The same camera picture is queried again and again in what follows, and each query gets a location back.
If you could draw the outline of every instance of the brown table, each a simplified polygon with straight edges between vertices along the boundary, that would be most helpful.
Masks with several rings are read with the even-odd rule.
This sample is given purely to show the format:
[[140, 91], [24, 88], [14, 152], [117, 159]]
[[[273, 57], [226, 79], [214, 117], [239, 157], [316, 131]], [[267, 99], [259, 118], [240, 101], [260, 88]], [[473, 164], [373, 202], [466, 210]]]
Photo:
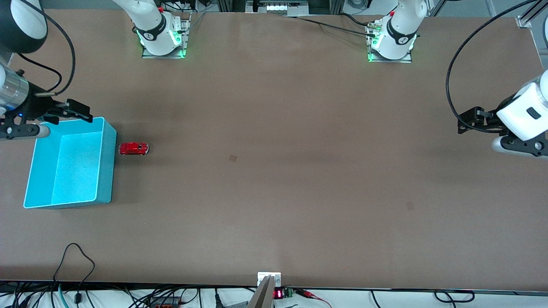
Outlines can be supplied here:
[[[412, 64], [379, 64], [363, 37], [230, 13], [204, 17], [186, 59], [142, 60], [124, 12], [48, 12], [77, 52], [62, 98], [152, 150], [117, 156], [109, 205], [27, 210], [33, 141], [1, 143], [1, 279], [50, 279], [75, 241], [95, 281], [253, 284], [270, 270], [303, 286], [548, 290], [547, 163], [458, 135], [445, 97], [449, 60], [485, 19], [428, 18]], [[69, 56], [53, 27], [30, 55], [65, 76]], [[541, 72], [529, 31], [504, 19], [461, 54], [453, 98], [494, 108]], [[74, 249], [59, 278], [87, 271]]]

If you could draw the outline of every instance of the white bracket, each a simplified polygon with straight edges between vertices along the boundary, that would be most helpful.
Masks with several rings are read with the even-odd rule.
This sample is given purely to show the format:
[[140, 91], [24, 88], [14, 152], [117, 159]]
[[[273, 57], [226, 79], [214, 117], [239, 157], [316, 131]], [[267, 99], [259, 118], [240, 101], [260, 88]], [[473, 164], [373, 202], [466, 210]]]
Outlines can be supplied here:
[[261, 281], [265, 276], [274, 276], [276, 281], [276, 287], [282, 286], [282, 273], [278, 272], [258, 272], [257, 273], [257, 286], [261, 284]]

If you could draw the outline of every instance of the white floor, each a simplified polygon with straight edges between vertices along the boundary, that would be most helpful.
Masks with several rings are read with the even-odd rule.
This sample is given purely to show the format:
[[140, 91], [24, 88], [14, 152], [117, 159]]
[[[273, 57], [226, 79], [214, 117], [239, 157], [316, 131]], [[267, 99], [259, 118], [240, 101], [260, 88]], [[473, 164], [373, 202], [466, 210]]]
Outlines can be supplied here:
[[[363, 290], [310, 290], [315, 295], [328, 301], [333, 308], [376, 308], [371, 292]], [[189, 301], [196, 295], [197, 290], [188, 289], [182, 300]], [[215, 293], [214, 289], [201, 289], [202, 308], [215, 308]], [[65, 300], [69, 308], [75, 308], [73, 303], [75, 292], [66, 293]], [[147, 294], [147, 291], [138, 290], [132, 291], [135, 297], [141, 297]], [[90, 291], [89, 295], [95, 305], [95, 308], [128, 308], [133, 302], [132, 299], [122, 291]], [[253, 293], [246, 289], [219, 289], [219, 296], [225, 307], [249, 301]], [[444, 304], [437, 301], [431, 292], [386, 292], [375, 291], [375, 296], [379, 305], [382, 308], [425, 308], [425, 307], [440, 307], [452, 308], [451, 304]], [[31, 299], [29, 308], [34, 304], [34, 299], [38, 294]], [[469, 295], [455, 295], [454, 299], [469, 298]], [[80, 303], [80, 308], [91, 308], [89, 301], [84, 292], [82, 292], [83, 301]], [[0, 298], [0, 307], [11, 307], [13, 296], [4, 296]], [[63, 308], [57, 292], [54, 293], [55, 307]], [[329, 308], [327, 304], [319, 301], [306, 299], [295, 295], [292, 298], [275, 300], [275, 307], [286, 308], [297, 305], [295, 308]], [[51, 307], [49, 294], [44, 296], [38, 305], [38, 308]], [[518, 295], [491, 295], [477, 294], [476, 299], [470, 303], [457, 304], [457, 308], [480, 308], [480, 307], [548, 307], [548, 297], [546, 296], [518, 296]], [[180, 308], [200, 308], [198, 297], [189, 304]]]

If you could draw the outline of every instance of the black plug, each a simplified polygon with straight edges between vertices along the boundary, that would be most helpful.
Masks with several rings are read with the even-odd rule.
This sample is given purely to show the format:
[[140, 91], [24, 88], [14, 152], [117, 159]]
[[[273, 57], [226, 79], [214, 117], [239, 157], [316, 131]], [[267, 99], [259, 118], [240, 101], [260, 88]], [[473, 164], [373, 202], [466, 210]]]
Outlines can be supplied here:
[[215, 288], [215, 308], [225, 308], [225, 306], [221, 302], [221, 297], [219, 297], [219, 293], [217, 293], [217, 288]]
[[74, 303], [80, 304], [82, 302], [82, 295], [80, 293], [76, 293], [74, 295]]

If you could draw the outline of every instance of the blue plastic bin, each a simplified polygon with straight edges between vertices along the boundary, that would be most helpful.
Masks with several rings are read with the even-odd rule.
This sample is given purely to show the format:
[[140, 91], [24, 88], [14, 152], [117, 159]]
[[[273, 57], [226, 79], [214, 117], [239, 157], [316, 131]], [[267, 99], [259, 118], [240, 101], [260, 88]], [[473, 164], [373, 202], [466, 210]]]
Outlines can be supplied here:
[[51, 134], [36, 139], [23, 207], [110, 203], [116, 130], [102, 117], [43, 124]]

